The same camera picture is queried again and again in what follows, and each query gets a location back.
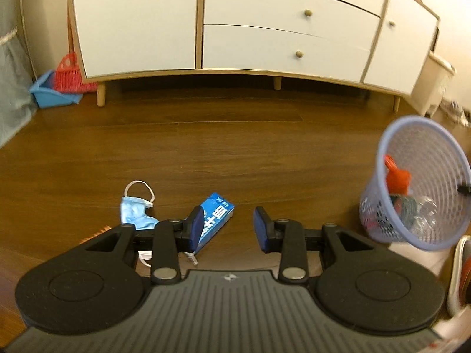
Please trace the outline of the white sneaker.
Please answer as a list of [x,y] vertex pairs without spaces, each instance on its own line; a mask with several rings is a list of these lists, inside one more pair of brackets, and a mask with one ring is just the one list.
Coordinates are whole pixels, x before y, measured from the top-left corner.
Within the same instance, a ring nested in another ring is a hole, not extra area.
[[440,107],[445,112],[445,114],[451,120],[453,120],[453,122],[458,123],[467,128],[471,126],[470,110],[464,109],[456,101],[448,101],[443,99],[440,103]]

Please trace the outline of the blue dustpan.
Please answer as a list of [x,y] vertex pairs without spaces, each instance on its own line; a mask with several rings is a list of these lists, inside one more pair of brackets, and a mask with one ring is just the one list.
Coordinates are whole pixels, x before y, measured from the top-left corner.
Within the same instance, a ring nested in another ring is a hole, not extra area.
[[79,104],[82,94],[70,94],[58,92],[54,89],[55,71],[49,70],[42,74],[29,88],[40,109]]

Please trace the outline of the grey curtain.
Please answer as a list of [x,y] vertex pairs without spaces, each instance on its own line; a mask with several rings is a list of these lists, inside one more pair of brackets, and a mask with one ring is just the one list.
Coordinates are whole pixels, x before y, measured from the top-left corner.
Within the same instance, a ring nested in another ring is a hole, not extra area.
[[29,92],[33,73],[23,41],[19,3],[1,0],[1,145],[24,128],[37,110]]

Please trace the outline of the white wooden sideboard cabinet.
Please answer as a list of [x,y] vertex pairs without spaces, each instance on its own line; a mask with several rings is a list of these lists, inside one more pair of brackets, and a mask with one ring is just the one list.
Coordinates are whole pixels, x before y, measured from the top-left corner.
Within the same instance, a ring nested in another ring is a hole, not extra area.
[[83,79],[241,74],[408,97],[439,17],[421,0],[68,0]]

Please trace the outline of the blue toothpaste box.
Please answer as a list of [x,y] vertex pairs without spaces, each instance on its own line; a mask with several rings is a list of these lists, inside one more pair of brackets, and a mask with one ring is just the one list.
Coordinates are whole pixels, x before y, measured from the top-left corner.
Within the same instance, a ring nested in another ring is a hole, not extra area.
[[193,255],[199,253],[215,237],[232,217],[235,209],[234,204],[215,192],[203,201],[201,207],[204,210],[204,228]]

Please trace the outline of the blue face mask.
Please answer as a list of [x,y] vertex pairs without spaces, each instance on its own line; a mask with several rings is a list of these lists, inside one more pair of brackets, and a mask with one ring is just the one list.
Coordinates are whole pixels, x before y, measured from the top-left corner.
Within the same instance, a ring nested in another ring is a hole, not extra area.
[[[136,184],[144,185],[151,195],[150,199],[129,196],[129,189]],[[155,194],[150,185],[142,180],[131,181],[124,189],[120,202],[120,221],[122,224],[133,224],[136,230],[154,229],[159,221],[147,215],[146,210],[154,206]]]

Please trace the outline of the cream pedal trash bin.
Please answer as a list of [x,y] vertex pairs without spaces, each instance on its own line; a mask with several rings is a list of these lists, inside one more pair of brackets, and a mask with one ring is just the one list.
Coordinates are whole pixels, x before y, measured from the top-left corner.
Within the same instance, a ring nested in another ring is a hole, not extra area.
[[453,65],[429,51],[408,99],[409,105],[421,116],[433,116],[455,74],[456,68]]

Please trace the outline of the clear plastic bottle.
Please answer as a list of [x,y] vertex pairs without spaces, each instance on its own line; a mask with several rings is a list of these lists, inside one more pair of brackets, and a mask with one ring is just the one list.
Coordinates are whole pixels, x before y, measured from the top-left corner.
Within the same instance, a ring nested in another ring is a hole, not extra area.
[[437,227],[439,220],[435,201],[427,196],[414,197],[413,220],[410,231],[418,237],[428,237]]

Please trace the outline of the white red shoe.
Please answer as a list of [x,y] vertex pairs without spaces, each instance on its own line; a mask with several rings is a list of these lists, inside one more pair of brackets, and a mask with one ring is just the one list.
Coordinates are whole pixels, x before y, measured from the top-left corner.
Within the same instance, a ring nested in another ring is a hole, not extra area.
[[453,254],[452,276],[447,296],[447,310],[451,316],[470,306],[470,235],[461,237]]

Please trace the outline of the lavender perforated plastic basket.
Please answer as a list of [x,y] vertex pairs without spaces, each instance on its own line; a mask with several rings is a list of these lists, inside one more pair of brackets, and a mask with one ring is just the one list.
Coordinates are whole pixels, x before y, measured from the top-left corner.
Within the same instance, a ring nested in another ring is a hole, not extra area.
[[[387,189],[385,155],[411,174],[408,195]],[[408,242],[428,251],[456,244],[470,223],[470,196],[457,192],[470,184],[470,164],[456,139],[441,125],[420,116],[404,116],[392,122],[378,143],[374,173],[359,203],[359,216],[369,237],[376,242]],[[427,196],[437,205],[439,220],[428,237],[409,229],[414,197]]]

